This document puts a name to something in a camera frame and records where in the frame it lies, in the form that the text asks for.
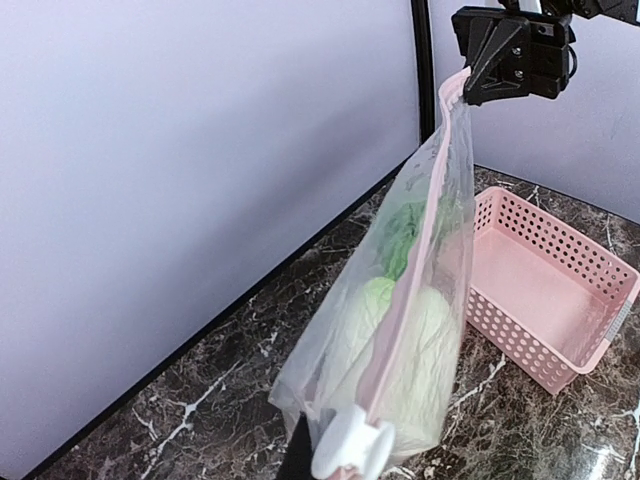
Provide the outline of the pink plastic basket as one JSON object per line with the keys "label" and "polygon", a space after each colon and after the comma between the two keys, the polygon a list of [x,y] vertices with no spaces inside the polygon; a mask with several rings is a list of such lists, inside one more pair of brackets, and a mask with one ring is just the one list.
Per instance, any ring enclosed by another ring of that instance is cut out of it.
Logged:
{"label": "pink plastic basket", "polygon": [[639,294],[639,273],[519,196],[476,197],[466,319],[552,395],[594,370]]}

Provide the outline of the clear zip top bag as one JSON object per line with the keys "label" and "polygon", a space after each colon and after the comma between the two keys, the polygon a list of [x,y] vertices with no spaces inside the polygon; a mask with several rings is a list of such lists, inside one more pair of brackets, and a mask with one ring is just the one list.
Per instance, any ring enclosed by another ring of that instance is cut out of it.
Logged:
{"label": "clear zip top bag", "polygon": [[289,432],[281,479],[376,479],[440,442],[473,260],[470,74],[442,83],[439,127],[276,377],[269,400]]}

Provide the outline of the green toy leaf vegetable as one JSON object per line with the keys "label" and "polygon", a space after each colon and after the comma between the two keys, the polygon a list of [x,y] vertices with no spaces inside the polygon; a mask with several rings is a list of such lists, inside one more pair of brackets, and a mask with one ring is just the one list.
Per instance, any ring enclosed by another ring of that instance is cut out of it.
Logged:
{"label": "green toy leaf vegetable", "polygon": [[[444,194],[439,199],[432,232],[432,238],[436,239],[437,245],[458,226],[459,207],[460,202],[451,195]],[[422,227],[425,208],[425,201],[405,203],[384,225],[382,241],[377,249],[377,260],[382,266],[385,277],[397,281],[406,269],[409,251]]]}

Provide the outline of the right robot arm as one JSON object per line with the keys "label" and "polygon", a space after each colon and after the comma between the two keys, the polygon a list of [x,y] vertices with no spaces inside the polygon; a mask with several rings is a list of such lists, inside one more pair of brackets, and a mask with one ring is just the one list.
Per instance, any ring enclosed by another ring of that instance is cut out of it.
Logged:
{"label": "right robot arm", "polygon": [[639,25],[637,1],[501,1],[497,7],[464,6],[452,16],[460,54],[470,75],[463,97],[489,101],[535,95],[555,99],[577,71],[573,16],[605,16]]}

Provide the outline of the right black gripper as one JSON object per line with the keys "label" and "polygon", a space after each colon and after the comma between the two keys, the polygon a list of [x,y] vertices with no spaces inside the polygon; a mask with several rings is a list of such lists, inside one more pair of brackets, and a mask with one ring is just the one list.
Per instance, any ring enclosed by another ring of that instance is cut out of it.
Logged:
{"label": "right black gripper", "polygon": [[451,21],[471,69],[464,86],[469,105],[529,95],[555,99],[575,74],[569,15],[465,6]]}

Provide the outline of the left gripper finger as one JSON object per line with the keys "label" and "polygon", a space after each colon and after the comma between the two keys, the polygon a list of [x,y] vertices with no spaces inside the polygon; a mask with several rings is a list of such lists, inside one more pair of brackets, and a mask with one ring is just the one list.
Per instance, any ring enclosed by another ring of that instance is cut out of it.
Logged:
{"label": "left gripper finger", "polygon": [[306,416],[301,414],[277,472],[277,480],[315,480],[311,474],[312,458],[309,426]]}

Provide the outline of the right black frame post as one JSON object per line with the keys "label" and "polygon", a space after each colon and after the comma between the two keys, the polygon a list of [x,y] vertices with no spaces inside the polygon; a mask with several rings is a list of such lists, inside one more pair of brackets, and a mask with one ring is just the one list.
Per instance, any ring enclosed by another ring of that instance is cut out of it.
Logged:
{"label": "right black frame post", "polygon": [[436,128],[436,86],[434,80],[431,22],[427,0],[411,0],[418,85],[419,135],[424,143]]}

